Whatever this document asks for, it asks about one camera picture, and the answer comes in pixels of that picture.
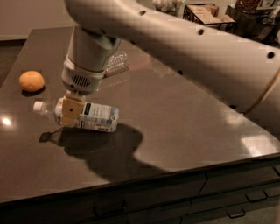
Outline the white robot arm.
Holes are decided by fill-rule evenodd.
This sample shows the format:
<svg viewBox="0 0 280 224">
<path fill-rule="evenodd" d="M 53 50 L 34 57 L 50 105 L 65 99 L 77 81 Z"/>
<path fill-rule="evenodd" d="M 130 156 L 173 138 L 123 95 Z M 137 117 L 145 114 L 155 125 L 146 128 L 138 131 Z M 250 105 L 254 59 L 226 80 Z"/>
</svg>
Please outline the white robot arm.
<svg viewBox="0 0 280 224">
<path fill-rule="evenodd" d="M 76 22 L 62 80 L 93 93 L 126 40 L 280 137 L 280 50 L 142 6 L 137 0 L 64 0 Z"/>
</svg>

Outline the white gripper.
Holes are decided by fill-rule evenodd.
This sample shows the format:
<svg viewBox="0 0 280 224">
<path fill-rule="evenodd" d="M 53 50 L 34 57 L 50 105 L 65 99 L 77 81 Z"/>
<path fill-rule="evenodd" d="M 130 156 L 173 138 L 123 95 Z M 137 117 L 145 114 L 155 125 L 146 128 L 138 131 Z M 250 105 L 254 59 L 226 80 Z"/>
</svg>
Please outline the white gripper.
<svg viewBox="0 0 280 224">
<path fill-rule="evenodd" d="M 62 81 L 67 90 L 80 95 L 91 95 L 100 85 L 105 74 L 104 62 L 90 57 L 73 59 L 66 56 L 62 71 Z M 60 122 L 63 126 L 73 127 L 83 110 L 82 98 L 64 96 Z"/>
</svg>

